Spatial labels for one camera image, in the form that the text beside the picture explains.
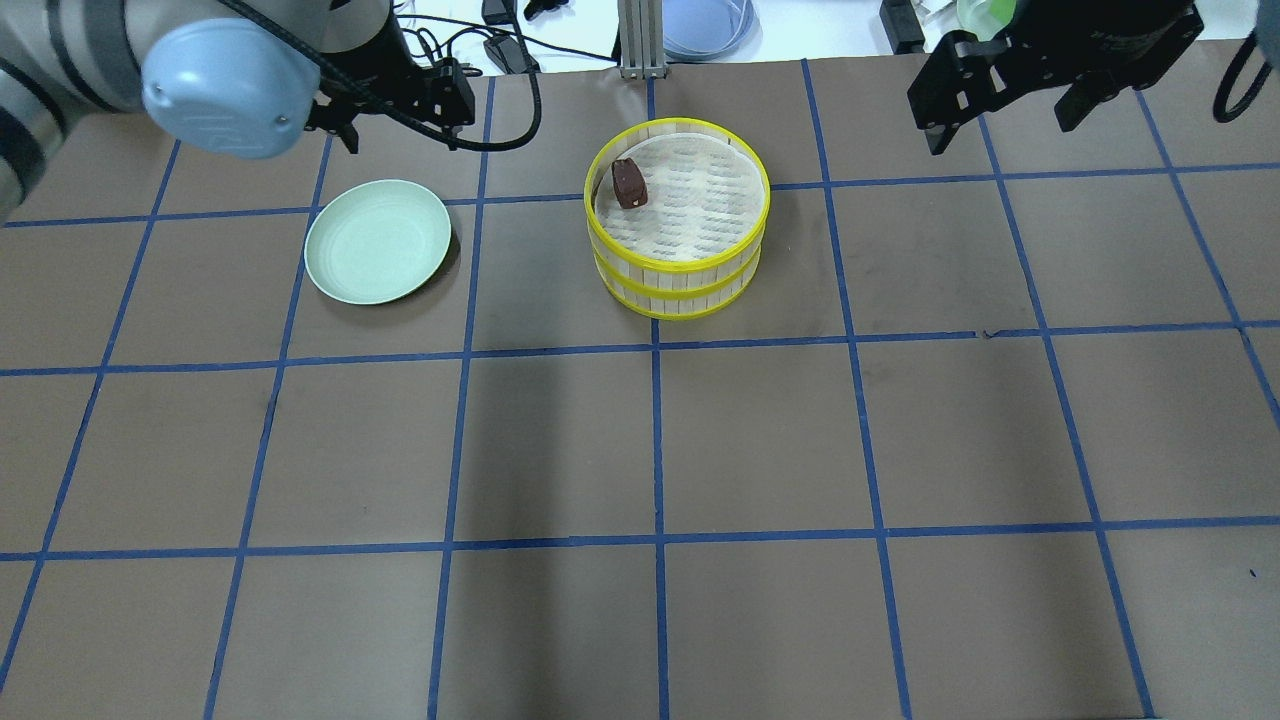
light blue plate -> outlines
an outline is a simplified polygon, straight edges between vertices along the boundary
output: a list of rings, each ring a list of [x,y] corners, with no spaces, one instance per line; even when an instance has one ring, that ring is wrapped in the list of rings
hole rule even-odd
[[[399,179],[343,192],[307,232],[303,260],[321,292],[352,305],[413,292],[449,250],[449,213],[425,187]]]

yellow and white basket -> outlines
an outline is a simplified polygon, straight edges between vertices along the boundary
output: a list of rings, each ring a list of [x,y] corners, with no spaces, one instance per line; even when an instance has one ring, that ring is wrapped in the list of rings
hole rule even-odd
[[[623,156],[635,158],[645,176],[644,208],[621,210],[613,197],[611,168]],[[764,164],[730,131],[691,118],[630,128],[600,150],[586,174],[584,202],[600,279],[620,302],[650,318],[709,315],[755,275],[769,200]]]

green bowl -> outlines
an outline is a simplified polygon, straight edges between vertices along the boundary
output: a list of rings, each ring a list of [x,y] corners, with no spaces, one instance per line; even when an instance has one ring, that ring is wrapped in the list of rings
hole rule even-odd
[[[384,179],[343,192],[307,232],[303,260],[320,292],[378,305],[413,292],[449,250],[449,213],[434,192]]]

metal bracket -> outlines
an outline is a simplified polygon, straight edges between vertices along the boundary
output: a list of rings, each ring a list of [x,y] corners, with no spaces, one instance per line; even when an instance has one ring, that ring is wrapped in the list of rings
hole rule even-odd
[[[662,0],[618,0],[623,79],[667,77],[662,42]]]

